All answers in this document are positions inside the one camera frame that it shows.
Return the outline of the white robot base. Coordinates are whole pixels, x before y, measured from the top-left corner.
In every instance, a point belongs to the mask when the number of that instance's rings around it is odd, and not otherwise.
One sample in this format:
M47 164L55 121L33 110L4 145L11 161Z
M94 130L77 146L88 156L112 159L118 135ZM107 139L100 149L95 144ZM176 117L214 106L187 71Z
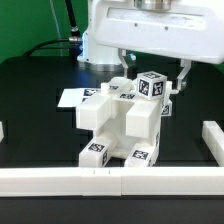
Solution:
M99 45L93 38L91 27L82 35L82 53L77 57L80 67L102 72L122 71L124 62L128 67L136 64L136 56L118 48Z

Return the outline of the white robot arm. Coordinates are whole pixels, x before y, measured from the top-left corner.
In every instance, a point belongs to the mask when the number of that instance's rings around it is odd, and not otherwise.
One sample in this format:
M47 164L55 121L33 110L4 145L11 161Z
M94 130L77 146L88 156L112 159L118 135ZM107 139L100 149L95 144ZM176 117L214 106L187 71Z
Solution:
M88 0L85 55L119 63L123 50L192 61L224 62L224 0Z

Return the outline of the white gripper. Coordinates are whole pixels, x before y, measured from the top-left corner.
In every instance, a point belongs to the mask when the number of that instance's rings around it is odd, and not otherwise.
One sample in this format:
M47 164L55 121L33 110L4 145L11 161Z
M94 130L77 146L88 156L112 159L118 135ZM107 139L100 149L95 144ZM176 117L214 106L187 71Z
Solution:
M93 39L120 48L125 78L136 74L136 56L127 50L182 59L178 91L186 87L191 61L224 62L224 0L171 0L167 11L137 0L90 0L88 6Z

